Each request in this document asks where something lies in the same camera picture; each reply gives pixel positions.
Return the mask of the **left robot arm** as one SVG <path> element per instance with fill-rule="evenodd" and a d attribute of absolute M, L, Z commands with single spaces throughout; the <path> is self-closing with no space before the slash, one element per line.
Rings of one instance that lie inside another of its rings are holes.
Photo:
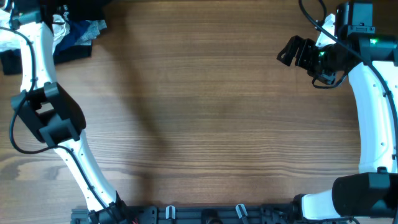
<path fill-rule="evenodd" d="M 77 102 L 58 83 L 53 61 L 54 1 L 3 1 L 10 11 L 9 31 L 21 37 L 21 92 L 11 105 L 14 115 L 9 128 L 12 146 L 23 154 L 14 139 L 17 118 L 41 143 L 36 153 L 54 150 L 66 163 L 79 185 L 88 209 L 88 223 L 137 223 L 138 220 L 106 180 L 90 151 L 86 121 Z"/>

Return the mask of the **black t-shirt with logo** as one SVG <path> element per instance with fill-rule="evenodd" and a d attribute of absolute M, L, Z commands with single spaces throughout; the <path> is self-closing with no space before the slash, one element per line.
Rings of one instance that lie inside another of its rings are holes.
<path fill-rule="evenodd" d="M 104 20 L 103 8 L 111 0 L 40 0 L 51 14 L 58 14 L 69 21 Z"/>

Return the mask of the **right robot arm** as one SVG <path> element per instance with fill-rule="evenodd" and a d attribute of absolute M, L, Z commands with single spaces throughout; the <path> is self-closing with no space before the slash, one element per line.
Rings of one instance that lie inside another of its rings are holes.
<path fill-rule="evenodd" d="M 278 54 L 304 68 L 323 88 L 338 85 L 343 72 L 352 87 L 359 122 L 359 172 L 337 178 L 330 190 L 294 198 L 290 222 L 320 223 L 356 217 L 397 219 L 397 40 L 351 34 L 320 43 L 293 36 Z"/>

